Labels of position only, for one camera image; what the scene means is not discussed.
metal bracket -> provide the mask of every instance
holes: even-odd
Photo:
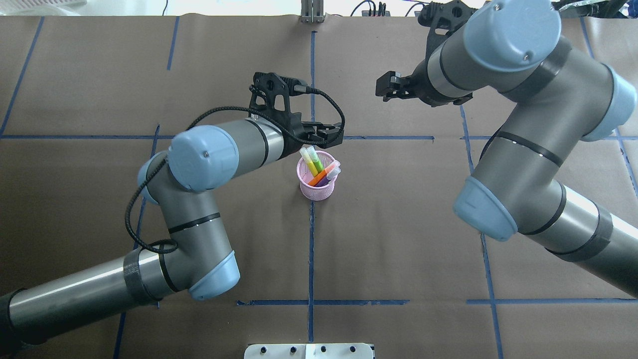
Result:
[[[375,346],[366,343],[252,344],[244,359],[374,359]]]
[[[301,17],[305,23],[321,23],[325,20],[323,0],[301,0]]]

